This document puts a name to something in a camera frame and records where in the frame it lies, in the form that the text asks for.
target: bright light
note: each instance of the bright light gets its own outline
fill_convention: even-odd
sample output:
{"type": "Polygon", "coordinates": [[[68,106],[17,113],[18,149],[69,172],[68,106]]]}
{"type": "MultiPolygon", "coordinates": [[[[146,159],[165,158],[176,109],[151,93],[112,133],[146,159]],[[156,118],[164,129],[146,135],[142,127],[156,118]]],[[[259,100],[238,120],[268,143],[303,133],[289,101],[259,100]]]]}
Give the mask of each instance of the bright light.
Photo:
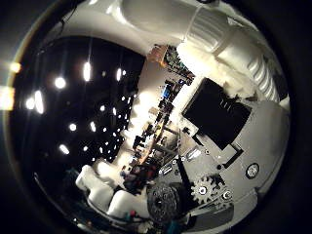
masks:
{"type": "Polygon", "coordinates": [[[61,152],[63,152],[64,154],[69,154],[69,150],[68,150],[68,148],[66,147],[66,145],[64,145],[64,144],[61,144],[60,146],[59,146],[59,150],[61,151],[61,152]]]}
{"type": "Polygon", "coordinates": [[[92,132],[95,133],[95,132],[97,131],[97,127],[96,127],[95,122],[91,122],[91,123],[90,123],[90,127],[91,127],[92,132]]]}
{"type": "Polygon", "coordinates": [[[10,70],[14,73],[19,73],[21,69],[21,65],[18,62],[12,62],[10,65],[10,70]]]}
{"type": "Polygon", "coordinates": [[[91,78],[91,65],[90,63],[87,61],[84,64],[84,79],[85,81],[90,81],[91,78]]]}
{"type": "Polygon", "coordinates": [[[35,106],[39,114],[43,114],[45,112],[40,91],[35,92],[35,106]]]}
{"type": "Polygon", "coordinates": [[[65,86],[66,86],[66,81],[64,80],[64,78],[58,77],[58,78],[56,78],[56,80],[55,80],[55,85],[56,85],[56,87],[57,87],[59,90],[61,90],[61,89],[65,88],[65,86]]]}
{"type": "Polygon", "coordinates": [[[116,73],[116,80],[117,80],[117,81],[120,81],[120,78],[121,78],[121,69],[118,68],[118,69],[117,69],[117,73],[116,73]]]}
{"type": "Polygon", "coordinates": [[[94,5],[98,0],[90,0],[89,5],[94,5]]]}
{"type": "Polygon", "coordinates": [[[32,110],[35,107],[35,99],[33,97],[30,97],[26,100],[26,108],[32,110]]]}
{"type": "Polygon", "coordinates": [[[107,8],[106,13],[109,15],[109,14],[111,14],[111,11],[112,11],[112,10],[113,10],[113,6],[110,5],[110,6],[107,8]]]}
{"type": "Polygon", "coordinates": [[[0,109],[13,110],[15,92],[12,87],[0,86],[0,109]]]}
{"type": "Polygon", "coordinates": [[[77,125],[75,125],[75,124],[70,124],[70,125],[69,125],[69,130],[70,130],[71,132],[76,131],[76,130],[77,130],[77,125]]]}

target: white gear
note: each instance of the white gear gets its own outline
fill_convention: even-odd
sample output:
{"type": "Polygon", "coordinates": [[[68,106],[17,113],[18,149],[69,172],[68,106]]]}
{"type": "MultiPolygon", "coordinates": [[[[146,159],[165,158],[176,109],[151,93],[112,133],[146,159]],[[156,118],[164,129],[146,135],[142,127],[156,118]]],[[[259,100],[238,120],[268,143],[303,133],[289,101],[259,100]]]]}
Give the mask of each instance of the white gear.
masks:
{"type": "Polygon", "coordinates": [[[194,186],[191,187],[194,201],[198,201],[199,204],[204,204],[215,200],[219,194],[219,190],[223,186],[222,183],[216,184],[215,181],[209,177],[204,176],[201,179],[194,181],[194,186]]]}

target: light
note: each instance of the light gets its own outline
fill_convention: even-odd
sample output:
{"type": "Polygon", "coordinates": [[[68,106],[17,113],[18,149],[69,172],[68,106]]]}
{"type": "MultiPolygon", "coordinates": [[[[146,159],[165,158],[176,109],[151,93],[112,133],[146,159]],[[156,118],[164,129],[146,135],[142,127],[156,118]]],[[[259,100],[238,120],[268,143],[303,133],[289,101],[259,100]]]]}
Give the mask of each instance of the light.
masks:
{"type": "Polygon", "coordinates": [[[88,82],[88,81],[90,81],[90,78],[91,78],[91,65],[87,61],[84,64],[84,79],[86,82],[88,82]]]}
{"type": "Polygon", "coordinates": [[[66,145],[61,144],[58,148],[63,154],[69,154],[69,149],[66,147],[66,145]]]}
{"type": "Polygon", "coordinates": [[[75,132],[75,131],[77,130],[77,125],[75,125],[75,124],[70,124],[70,125],[69,125],[69,130],[70,130],[71,132],[75,132]]]}
{"type": "Polygon", "coordinates": [[[35,92],[35,106],[39,114],[43,114],[45,112],[40,91],[35,92]]]}
{"type": "Polygon", "coordinates": [[[33,97],[27,99],[25,106],[27,109],[32,110],[35,107],[35,99],[33,97]]]}
{"type": "Polygon", "coordinates": [[[97,131],[97,127],[96,127],[95,122],[91,122],[91,123],[90,123],[90,127],[91,127],[92,132],[95,133],[95,132],[97,131]]]}
{"type": "Polygon", "coordinates": [[[118,69],[117,69],[117,73],[116,73],[116,80],[117,80],[117,81],[120,81],[120,78],[121,78],[121,69],[118,68],[118,69]]]}
{"type": "Polygon", "coordinates": [[[112,10],[113,10],[113,6],[110,5],[110,6],[107,8],[106,13],[109,15],[109,14],[111,14],[111,11],[112,11],[112,10]]]}
{"type": "Polygon", "coordinates": [[[65,86],[66,86],[66,81],[64,80],[64,78],[58,77],[58,78],[56,78],[56,80],[55,80],[55,85],[56,85],[56,87],[57,87],[59,90],[61,90],[61,89],[65,88],[65,86]]]}
{"type": "Polygon", "coordinates": [[[94,5],[98,0],[90,0],[89,5],[94,5]]]}
{"type": "Polygon", "coordinates": [[[14,73],[19,73],[21,70],[21,65],[18,62],[12,62],[10,65],[10,70],[14,73]]]}

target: white plastic part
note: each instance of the white plastic part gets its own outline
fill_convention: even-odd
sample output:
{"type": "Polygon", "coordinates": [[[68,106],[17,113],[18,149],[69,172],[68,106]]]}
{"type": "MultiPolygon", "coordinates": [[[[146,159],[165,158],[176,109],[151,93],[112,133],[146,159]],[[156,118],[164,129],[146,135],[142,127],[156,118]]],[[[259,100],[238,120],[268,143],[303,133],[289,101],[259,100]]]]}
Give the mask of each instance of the white plastic part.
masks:
{"type": "Polygon", "coordinates": [[[114,195],[107,214],[125,217],[130,211],[136,211],[139,216],[148,218],[147,200],[136,197],[124,190],[119,190],[114,195]]]}
{"type": "Polygon", "coordinates": [[[92,167],[86,165],[82,168],[76,179],[76,185],[84,191],[89,189],[89,201],[99,210],[107,212],[114,190],[97,177],[92,167]]]}
{"type": "Polygon", "coordinates": [[[230,17],[218,7],[196,7],[177,0],[121,3],[123,16],[134,28],[180,39],[178,54],[195,75],[213,79],[231,96],[236,92],[241,98],[256,94],[259,100],[279,102],[273,73],[280,65],[266,48],[265,39],[242,16],[234,18],[228,5],[223,8],[230,17]],[[274,60],[274,68],[264,55],[274,60]]]}
{"type": "Polygon", "coordinates": [[[75,183],[81,190],[90,190],[88,202],[95,210],[119,218],[124,218],[130,211],[136,211],[141,217],[149,217],[146,197],[136,197],[124,190],[114,194],[113,188],[109,185],[111,181],[99,178],[88,165],[82,168],[75,183]]]}

